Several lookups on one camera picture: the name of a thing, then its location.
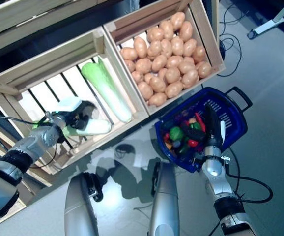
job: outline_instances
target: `blue basket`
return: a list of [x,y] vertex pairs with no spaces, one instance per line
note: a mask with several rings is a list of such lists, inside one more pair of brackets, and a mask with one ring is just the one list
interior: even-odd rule
[[[228,93],[231,91],[237,92],[245,100],[247,103],[246,108],[241,110],[236,102],[228,96]],[[199,113],[204,121],[203,112],[206,104],[209,104],[220,120],[224,120],[226,124],[226,136],[221,151],[230,147],[248,130],[243,112],[252,106],[252,102],[238,87],[233,87],[226,93],[206,87],[161,117],[155,123],[160,149],[168,159],[191,173],[200,168],[199,164],[193,164],[193,159],[196,152],[202,151],[202,146],[198,145],[196,148],[191,148],[184,156],[177,156],[166,147],[163,136],[172,127],[179,126],[183,121],[194,117],[196,112]]]

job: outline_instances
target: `black cable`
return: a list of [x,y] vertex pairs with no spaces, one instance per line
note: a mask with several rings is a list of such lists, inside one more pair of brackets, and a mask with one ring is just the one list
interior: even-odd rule
[[226,29],[225,16],[226,16],[226,13],[227,13],[227,12],[229,11],[229,9],[231,9],[233,6],[234,6],[234,4],[232,3],[232,4],[226,9],[226,11],[224,12],[223,21],[221,22],[222,24],[224,24],[224,28],[223,28],[223,31],[222,31],[222,33],[221,33],[220,36],[222,36],[222,35],[225,33],[225,29]]
[[218,76],[221,76],[221,77],[228,77],[228,76],[231,76],[233,73],[236,72],[236,70],[237,70],[237,68],[238,68],[238,66],[239,66],[239,64],[240,64],[240,61],[241,61],[241,59],[242,59],[242,52],[241,52],[241,46],[240,46],[239,39],[238,39],[235,35],[233,35],[233,34],[231,34],[231,33],[223,33],[221,36],[223,36],[223,35],[228,35],[228,36],[234,37],[234,38],[237,40],[237,43],[238,43],[238,46],[239,46],[239,60],[238,60],[238,63],[237,63],[237,65],[236,65],[235,69],[234,69],[231,73],[229,73],[229,74],[227,74],[227,75],[220,75],[220,74],[217,74]]
[[[238,163],[238,159],[237,159],[237,156],[234,154],[234,152],[232,151],[233,153],[233,156],[234,156],[234,159],[237,163],[237,167],[239,167],[239,163]],[[236,178],[238,180],[241,180],[241,179],[244,179],[244,180],[249,180],[249,181],[252,181],[252,182],[255,182],[255,183],[258,183],[260,185],[262,185],[263,187],[265,187],[268,191],[269,191],[269,196],[265,199],[262,199],[262,200],[248,200],[248,199],[241,199],[240,197],[240,201],[241,202],[244,202],[244,203],[257,203],[257,204],[260,204],[260,203],[267,203],[268,201],[270,201],[272,198],[273,198],[273,191],[272,189],[266,184],[266,183],[263,183],[262,181],[260,180],[257,180],[257,179],[254,179],[254,178],[250,178],[250,177],[243,177],[240,175],[240,167],[238,169],[238,176],[235,176],[235,175],[232,175],[229,173],[229,164],[228,163],[225,163],[225,171],[226,171],[226,174],[229,176],[229,177],[232,177],[232,178]]]
[[[33,123],[33,122],[29,122],[29,121],[26,121],[26,120],[22,120],[22,119],[17,119],[17,118],[14,118],[14,117],[0,117],[0,119],[10,119],[10,120],[14,120],[14,121],[17,121],[17,122],[21,122],[21,123],[24,123],[24,124],[33,124],[33,125],[38,125],[38,123]],[[9,151],[8,148],[4,145],[4,143],[1,141],[0,139],[0,145],[6,150],[6,151]]]
[[[223,28],[222,33],[220,34],[220,37],[223,36],[223,35],[228,35],[228,36],[234,37],[234,38],[237,40],[237,43],[238,43],[238,46],[239,46],[239,60],[238,60],[238,63],[237,63],[237,65],[236,65],[235,69],[234,69],[231,73],[229,73],[229,74],[227,74],[227,75],[220,75],[220,74],[217,74],[217,75],[220,76],[220,77],[228,77],[228,76],[231,76],[233,73],[235,73],[236,70],[237,70],[237,68],[238,68],[238,66],[239,66],[239,64],[240,64],[240,61],[241,61],[241,59],[242,59],[242,51],[241,51],[241,46],[240,46],[239,39],[238,39],[235,35],[233,35],[233,34],[231,34],[231,33],[225,33],[225,30],[226,30],[226,23],[230,23],[230,21],[229,21],[229,22],[225,21],[225,16],[226,16],[226,13],[227,13],[233,6],[234,6],[234,4],[231,4],[231,5],[226,9],[226,11],[224,12],[223,21],[220,22],[220,23],[224,24],[224,28]],[[232,48],[232,47],[234,46],[234,40],[232,39],[232,41],[233,41],[232,45],[231,45],[228,49],[226,49],[225,51],[228,51],[230,48]]]
[[234,151],[231,149],[231,147],[229,147],[229,150],[231,151],[231,154],[233,155],[235,162],[236,162],[236,165],[237,165],[238,179],[237,179],[235,193],[238,195],[238,189],[239,189],[239,183],[240,183],[240,165],[239,165],[239,162],[238,162],[238,158],[237,158],[236,154],[234,153]]
[[219,225],[220,225],[220,221],[217,223],[217,225],[214,227],[214,229],[212,229],[211,233],[209,233],[208,236],[212,236],[212,234],[214,234],[214,232],[216,231],[216,229]]
[[231,45],[230,45],[230,47],[225,48],[225,52],[228,51],[229,49],[231,49],[231,48],[234,46],[234,43],[235,43],[232,38],[224,38],[224,39],[222,40],[222,42],[224,43],[224,41],[226,41],[226,40],[230,40],[230,41],[231,41]]
[[52,159],[51,159],[48,163],[46,163],[46,164],[44,164],[44,165],[42,165],[42,166],[30,167],[30,169],[40,169],[40,168],[42,168],[42,167],[48,166],[48,165],[49,165],[50,163],[52,163],[52,161],[55,159],[56,154],[57,154],[57,144],[56,144],[56,147],[55,147],[55,153],[54,153]]

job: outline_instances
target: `basket handle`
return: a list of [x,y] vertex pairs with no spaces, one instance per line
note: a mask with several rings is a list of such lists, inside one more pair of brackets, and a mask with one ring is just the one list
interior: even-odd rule
[[247,109],[251,108],[252,101],[250,100],[250,98],[242,90],[240,90],[239,87],[234,86],[230,90],[228,90],[225,94],[228,95],[231,91],[235,91],[236,93],[238,93],[245,100],[247,106],[244,109],[242,109],[242,112],[244,112]]

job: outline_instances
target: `red pepper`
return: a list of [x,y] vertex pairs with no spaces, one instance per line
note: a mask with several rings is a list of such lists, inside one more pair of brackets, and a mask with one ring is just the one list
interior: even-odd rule
[[195,115],[196,115],[197,122],[200,124],[202,131],[205,132],[205,124],[203,123],[199,113],[196,112]]
[[194,147],[196,147],[198,145],[198,141],[195,141],[193,139],[189,139],[188,140],[188,145],[194,148]]
[[167,141],[170,138],[170,134],[166,133],[163,137],[164,141]]

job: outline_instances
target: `potato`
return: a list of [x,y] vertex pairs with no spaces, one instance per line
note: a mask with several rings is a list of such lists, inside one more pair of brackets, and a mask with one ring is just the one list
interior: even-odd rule
[[165,94],[168,98],[176,97],[183,89],[183,84],[180,81],[168,85],[165,89]]
[[144,77],[143,77],[143,74],[141,72],[138,72],[138,71],[134,71],[131,73],[134,81],[138,84],[140,82],[143,81]]
[[144,75],[144,81],[149,85],[152,77],[153,77],[153,74],[147,73]]
[[164,31],[158,27],[150,28],[147,31],[146,38],[150,43],[155,40],[162,41],[164,38]]
[[151,96],[151,98],[148,101],[148,105],[155,105],[157,107],[161,106],[162,104],[164,104],[167,100],[167,97],[164,93],[159,92],[154,94],[153,96]]
[[193,33],[193,28],[191,23],[189,21],[185,21],[182,24],[181,29],[179,31],[179,37],[184,42],[187,42],[192,37],[192,33]]
[[171,41],[172,38],[173,38],[173,26],[172,26],[171,22],[169,22],[169,21],[162,21],[160,23],[160,28],[164,32],[164,39],[167,39],[167,40]]
[[173,14],[173,16],[170,19],[170,22],[173,26],[173,30],[179,30],[183,24],[183,22],[185,21],[185,13],[183,12],[177,12],[175,14]]
[[191,57],[197,47],[197,41],[193,38],[189,39],[183,45],[183,56]]
[[203,46],[198,46],[194,50],[192,54],[192,58],[195,61],[195,63],[199,63],[205,59],[205,48]]
[[172,54],[176,55],[176,56],[182,56],[183,54],[183,41],[181,38],[174,37],[171,42],[171,50],[172,50]]
[[134,61],[138,57],[138,53],[134,48],[122,48],[120,53],[125,60]]
[[180,70],[181,74],[186,74],[190,70],[195,70],[196,67],[191,62],[182,62],[179,64],[178,69]]
[[165,82],[157,76],[153,76],[151,78],[150,86],[152,87],[154,92],[164,92],[166,88]]
[[149,48],[147,49],[147,57],[150,60],[154,60],[162,50],[162,45],[159,40],[151,42]]
[[208,62],[204,62],[198,68],[198,74],[200,78],[208,77],[212,73],[212,66]]
[[195,64],[195,61],[193,60],[192,57],[184,57],[184,58],[183,58],[183,61],[184,61],[184,62],[190,62],[190,63],[192,63],[193,65]]
[[188,73],[184,74],[181,79],[184,89],[188,89],[199,81],[198,72],[195,69],[189,70]]
[[198,64],[196,64],[196,70],[199,70],[200,66],[202,66],[205,63],[205,61],[201,61]]
[[182,62],[183,62],[183,58],[181,56],[171,56],[167,60],[166,68],[178,67],[179,64]]
[[158,72],[167,63],[167,57],[164,55],[157,56],[152,63],[152,71]]
[[180,71],[177,67],[169,68],[165,73],[165,80],[171,84],[180,79]]
[[135,70],[135,68],[136,68],[136,66],[133,63],[133,61],[131,61],[131,60],[124,60],[124,62],[126,63],[129,71],[132,73]]
[[139,58],[145,58],[147,55],[146,42],[141,37],[135,37],[133,42],[134,49],[137,51]]
[[162,68],[160,69],[160,71],[157,74],[157,77],[164,80],[165,74],[166,74],[167,69],[166,68]]
[[163,39],[161,41],[162,51],[161,54],[166,56],[167,58],[171,57],[172,50],[171,50],[171,44],[167,39]]
[[153,96],[154,92],[150,85],[142,81],[138,84],[138,89],[141,92],[145,101],[149,100]]
[[152,62],[149,58],[139,59],[136,62],[136,71],[146,74],[151,71]]

